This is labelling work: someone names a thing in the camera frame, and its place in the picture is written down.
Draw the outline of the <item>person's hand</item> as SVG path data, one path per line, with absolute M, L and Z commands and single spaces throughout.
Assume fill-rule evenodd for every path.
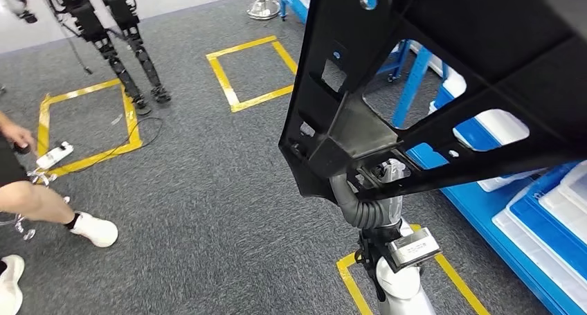
M 18 152 L 36 154 L 36 142 L 29 130 L 12 121 L 6 121 L 1 123 L 1 133 L 17 147 Z

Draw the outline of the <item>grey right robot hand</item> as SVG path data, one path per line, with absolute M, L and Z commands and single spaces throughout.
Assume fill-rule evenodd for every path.
M 353 227 L 371 229 L 396 225 L 401 221 L 402 196 L 376 201 L 361 201 L 357 198 L 360 190 L 374 189 L 384 183 L 404 177 L 406 166 L 389 159 L 371 170 L 369 179 L 362 174 L 347 177 L 346 174 L 330 177 L 329 184 L 341 209 L 344 219 Z

